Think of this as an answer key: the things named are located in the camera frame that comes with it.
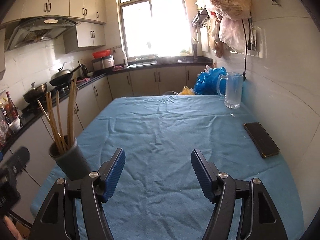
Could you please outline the person's left hand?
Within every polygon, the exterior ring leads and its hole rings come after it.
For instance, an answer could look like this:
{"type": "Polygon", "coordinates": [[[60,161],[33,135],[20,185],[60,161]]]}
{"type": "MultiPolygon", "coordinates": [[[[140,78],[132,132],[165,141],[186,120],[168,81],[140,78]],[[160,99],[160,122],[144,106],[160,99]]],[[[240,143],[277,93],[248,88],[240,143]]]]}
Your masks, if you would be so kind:
{"type": "Polygon", "coordinates": [[[16,226],[13,224],[11,219],[7,216],[4,216],[3,220],[4,220],[4,224],[9,229],[11,234],[15,237],[15,239],[16,240],[23,240],[20,232],[17,230],[16,226]]]}

